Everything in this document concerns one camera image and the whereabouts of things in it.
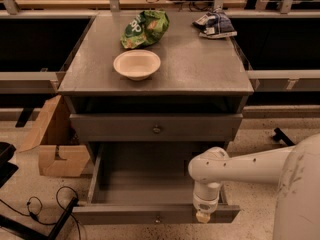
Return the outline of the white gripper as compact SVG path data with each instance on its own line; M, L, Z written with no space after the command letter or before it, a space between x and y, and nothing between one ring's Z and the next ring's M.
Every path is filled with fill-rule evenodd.
M199 223L206 224L211 219L211 214L218 207L219 193L221 184L213 183L194 183L193 205L196 209L196 218Z

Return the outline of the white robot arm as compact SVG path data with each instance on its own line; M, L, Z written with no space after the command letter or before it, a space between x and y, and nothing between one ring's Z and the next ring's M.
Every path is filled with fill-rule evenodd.
M320 135L294 146L231 157L213 147L188 165L200 223L217 210L225 181L276 183L273 240L320 240Z

